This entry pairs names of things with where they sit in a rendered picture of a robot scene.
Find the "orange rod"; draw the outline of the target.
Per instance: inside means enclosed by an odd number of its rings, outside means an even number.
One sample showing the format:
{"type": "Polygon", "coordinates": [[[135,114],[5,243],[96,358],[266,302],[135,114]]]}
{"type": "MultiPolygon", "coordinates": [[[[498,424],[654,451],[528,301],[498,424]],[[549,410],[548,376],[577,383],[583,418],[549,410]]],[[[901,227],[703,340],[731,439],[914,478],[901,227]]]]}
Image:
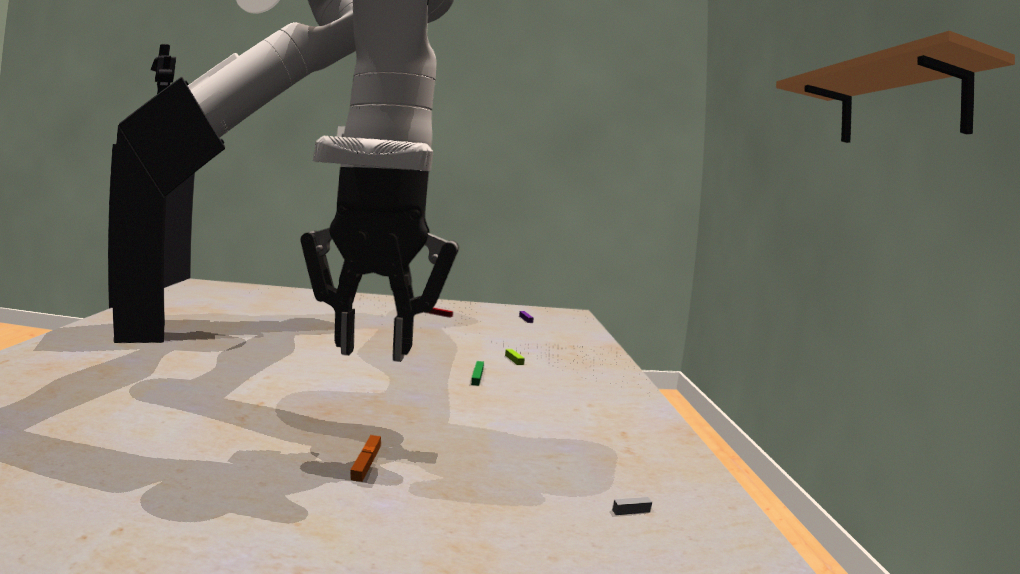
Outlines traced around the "orange rod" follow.
{"type": "Polygon", "coordinates": [[[363,482],[371,464],[372,453],[360,452],[350,470],[351,480],[363,482]]]}
{"type": "Polygon", "coordinates": [[[362,452],[372,453],[372,462],[373,462],[380,447],[381,447],[381,436],[370,435],[369,439],[363,447],[362,452]]]}

